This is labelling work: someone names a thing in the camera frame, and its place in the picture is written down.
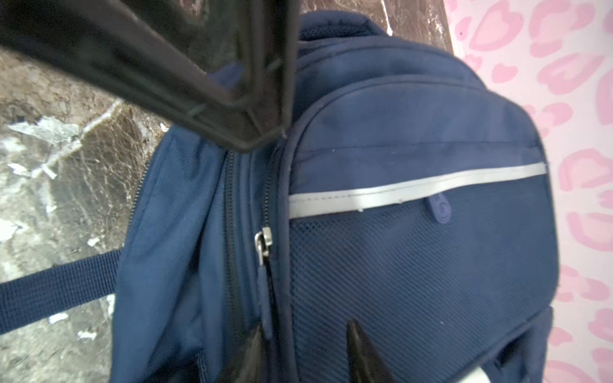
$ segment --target brown marble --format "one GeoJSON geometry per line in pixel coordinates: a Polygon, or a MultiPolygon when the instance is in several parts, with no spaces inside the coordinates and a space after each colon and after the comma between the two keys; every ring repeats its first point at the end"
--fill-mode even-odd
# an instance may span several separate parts
{"type": "Polygon", "coordinates": [[[314,10],[360,12],[392,36],[452,52],[443,0],[302,1],[302,13],[314,10]]]}
{"type": "Polygon", "coordinates": [[[443,0],[385,0],[394,36],[453,53],[443,0]]]}
{"type": "MultiPolygon", "coordinates": [[[[121,247],[169,123],[7,51],[0,83],[0,282],[121,247]]],[[[111,301],[0,336],[0,381],[107,382],[111,301]]]]}

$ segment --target front pocket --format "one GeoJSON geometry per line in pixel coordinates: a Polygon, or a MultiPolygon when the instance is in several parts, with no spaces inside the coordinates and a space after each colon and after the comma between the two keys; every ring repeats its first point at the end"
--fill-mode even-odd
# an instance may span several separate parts
{"type": "Polygon", "coordinates": [[[549,304],[557,250],[547,178],[290,221],[291,309],[300,381],[346,382],[357,319],[399,382],[446,382],[549,304]]]}
{"type": "Polygon", "coordinates": [[[557,284],[546,170],[525,112],[466,84],[376,78],[314,103],[276,189],[287,380],[346,382],[357,319],[398,381],[444,382],[546,307],[557,284]]]}

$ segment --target metal zipper pull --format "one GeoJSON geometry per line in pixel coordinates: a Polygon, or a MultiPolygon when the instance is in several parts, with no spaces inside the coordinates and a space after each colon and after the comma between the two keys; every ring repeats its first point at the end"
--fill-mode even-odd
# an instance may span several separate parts
{"type": "Polygon", "coordinates": [[[257,257],[260,266],[264,264],[264,258],[270,257],[270,247],[272,246],[272,230],[269,226],[262,228],[254,238],[256,243],[257,257]]]}
{"type": "Polygon", "coordinates": [[[260,299],[261,322],[264,330],[264,337],[268,340],[272,338],[272,313],[270,311],[270,294],[268,291],[268,270],[264,264],[264,259],[270,257],[270,247],[272,246],[272,231],[265,226],[262,231],[257,233],[254,238],[257,250],[257,289],[260,299]]]}

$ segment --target navy blue backpack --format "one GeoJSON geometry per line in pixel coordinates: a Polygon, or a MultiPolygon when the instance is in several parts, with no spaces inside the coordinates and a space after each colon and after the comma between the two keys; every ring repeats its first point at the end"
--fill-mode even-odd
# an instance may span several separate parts
{"type": "Polygon", "coordinates": [[[123,249],[1,285],[1,332],[115,291],[115,383],[377,381],[348,323],[378,381],[542,381],[558,254],[530,117],[363,16],[305,15],[300,40],[286,137],[173,127],[123,249]]]}

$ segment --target backpack strap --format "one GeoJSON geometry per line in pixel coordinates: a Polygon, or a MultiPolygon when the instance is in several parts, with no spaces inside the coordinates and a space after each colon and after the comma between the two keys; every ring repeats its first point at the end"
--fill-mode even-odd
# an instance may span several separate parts
{"type": "Polygon", "coordinates": [[[300,40],[342,37],[387,36],[365,15],[340,10],[322,10],[300,16],[300,40]]]}
{"type": "Polygon", "coordinates": [[[0,335],[115,291],[120,250],[0,284],[0,335]]]}

